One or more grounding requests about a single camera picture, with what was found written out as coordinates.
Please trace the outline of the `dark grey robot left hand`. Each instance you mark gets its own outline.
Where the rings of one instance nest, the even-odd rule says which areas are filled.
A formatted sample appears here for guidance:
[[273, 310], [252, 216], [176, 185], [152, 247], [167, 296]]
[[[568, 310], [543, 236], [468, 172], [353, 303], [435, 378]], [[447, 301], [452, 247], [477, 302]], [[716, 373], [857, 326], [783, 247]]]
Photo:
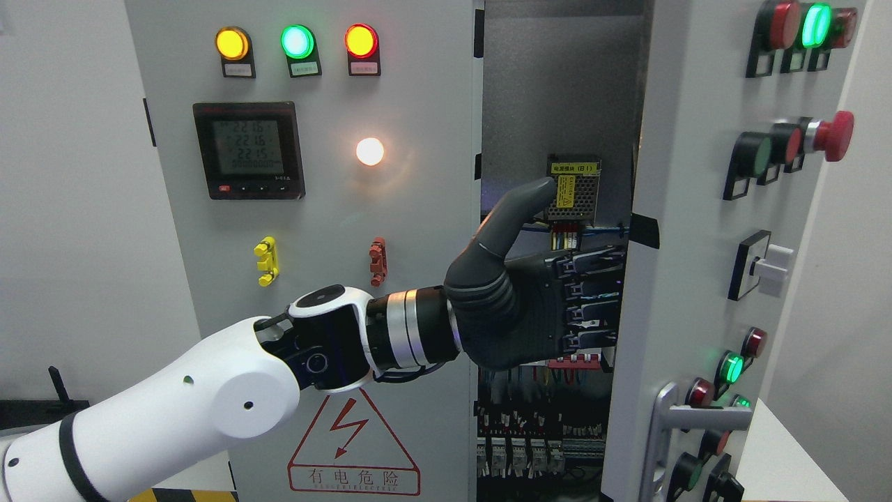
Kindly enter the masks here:
[[461, 346], [482, 368], [503, 371], [617, 342], [623, 245], [507, 259], [523, 225], [555, 194], [549, 177], [504, 194], [447, 271]]

